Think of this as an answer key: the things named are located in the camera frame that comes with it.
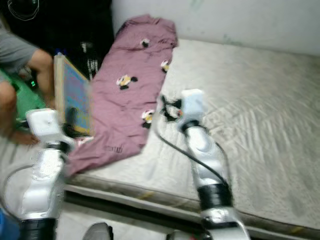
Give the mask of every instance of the black cabinet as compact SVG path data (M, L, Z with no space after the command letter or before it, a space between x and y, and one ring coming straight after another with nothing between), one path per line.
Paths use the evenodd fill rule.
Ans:
M39 0L39 12L29 21L15 18L7 2L0 0L0 11L15 34L52 55L61 51L87 77L88 59L99 68L114 41L112 0Z

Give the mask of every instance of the black cable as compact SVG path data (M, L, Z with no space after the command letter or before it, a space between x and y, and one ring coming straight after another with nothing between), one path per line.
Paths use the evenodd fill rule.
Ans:
M158 119L157 117L155 118L155 126L154 126L154 132L157 135L157 137L162 140L165 144L169 145L170 147L172 147L173 149L177 150L178 152L180 152L181 154L187 156L189 159L193 160L194 162L196 162L197 164L203 166L204 168L208 169L210 172L212 172L220 181L221 183L227 187L228 189L230 189L229 184L227 183L227 181L215 170L213 170L211 167L209 167L207 164L203 163L202 161L198 160L197 158L195 158L194 156L192 156L191 154L189 154L188 152L182 150L181 148L175 146L173 143L169 142L168 140L166 140L164 137L161 136L161 134L159 133L158 130Z

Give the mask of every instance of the blue object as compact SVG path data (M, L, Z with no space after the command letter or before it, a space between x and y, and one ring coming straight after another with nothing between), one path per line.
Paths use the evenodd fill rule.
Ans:
M19 234L19 225L5 216L0 208L0 240L17 240Z

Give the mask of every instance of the person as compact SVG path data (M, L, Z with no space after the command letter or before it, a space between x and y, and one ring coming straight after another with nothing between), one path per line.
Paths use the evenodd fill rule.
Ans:
M55 108L53 58L45 51L12 34L0 13L0 68L8 73L18 73L29 67L36 72L36 80L45 103ZM0 134L17 144L33 145L38 142L31 133L14 128L16 91L10 83L0 78Z

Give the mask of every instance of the green mat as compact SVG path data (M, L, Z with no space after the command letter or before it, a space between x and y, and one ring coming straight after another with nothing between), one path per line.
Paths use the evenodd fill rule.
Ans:
M33 109L43 109L46 104L17 74L8 74L0 69L0 77L7 80L14 87L17 96L16 122L19 125L26 119L26 112Z

